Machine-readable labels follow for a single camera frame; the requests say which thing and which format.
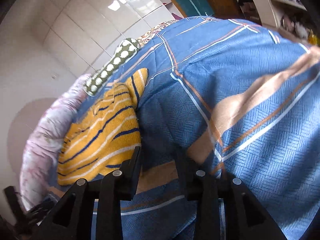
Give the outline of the white bookshelf unit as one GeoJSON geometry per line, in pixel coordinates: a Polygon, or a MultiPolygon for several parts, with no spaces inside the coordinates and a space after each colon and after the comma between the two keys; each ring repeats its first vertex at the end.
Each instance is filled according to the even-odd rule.
{"type": "Polygon", "coordinates": [[[308,42],[317,33],[310,13],[300,0],[237,0],[245,17],[295,42],[308,42]]]}

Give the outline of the pink white floral pillow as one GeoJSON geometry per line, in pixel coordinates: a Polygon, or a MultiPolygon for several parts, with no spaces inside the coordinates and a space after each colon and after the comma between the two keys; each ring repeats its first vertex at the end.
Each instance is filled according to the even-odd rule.
{"type": "Polygon", "coordinates": [[[89,74],[56,99],[44,112],[26,142],[20,170],[20,194],[24,208],[29,211],[46,197],[57,167],[57,158],[79,107],[87,98],[83,89],[89,74]]]}

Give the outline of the yellow striped knit sweater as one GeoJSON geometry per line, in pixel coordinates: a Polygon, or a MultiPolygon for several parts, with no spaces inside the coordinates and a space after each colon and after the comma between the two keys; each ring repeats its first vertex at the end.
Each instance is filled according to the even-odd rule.
{"type": "Polygon", "coordinates": [[[141,68],[112,89],[70,126],[57,162],[57,183],[71,185],[80,178],[93,180],[119,168],[141,145],[136,108],[148,79],[141,68]]]}

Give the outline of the green white patterned cushion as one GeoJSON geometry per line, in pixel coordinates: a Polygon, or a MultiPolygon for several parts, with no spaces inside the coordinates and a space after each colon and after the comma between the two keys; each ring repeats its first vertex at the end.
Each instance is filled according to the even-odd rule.
{"type": "Polygon", "coordinates": [[[166,21],[151,28],[138,38],[129,37],[122,40],[109,61],[86,81],[84,91],[89,96],[95,96],[122,64],[133,58],[157,33],[176,22],[177,20],[166,21]]]}

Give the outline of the blue patterned bedsheet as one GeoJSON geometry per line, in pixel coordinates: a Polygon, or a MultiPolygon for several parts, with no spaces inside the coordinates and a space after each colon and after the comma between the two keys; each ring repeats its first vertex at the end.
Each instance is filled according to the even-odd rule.
{"type": "Polygon", "coordinates": [[[196,16],[157,33],[83,101],[146,68],[136,108],[142,165],[121,201],[123,239],[194,239],[196,202],[180,187],[180,150],[242,182],[285,239],[319,239],[319,48],[246,20],[196,16]]]}

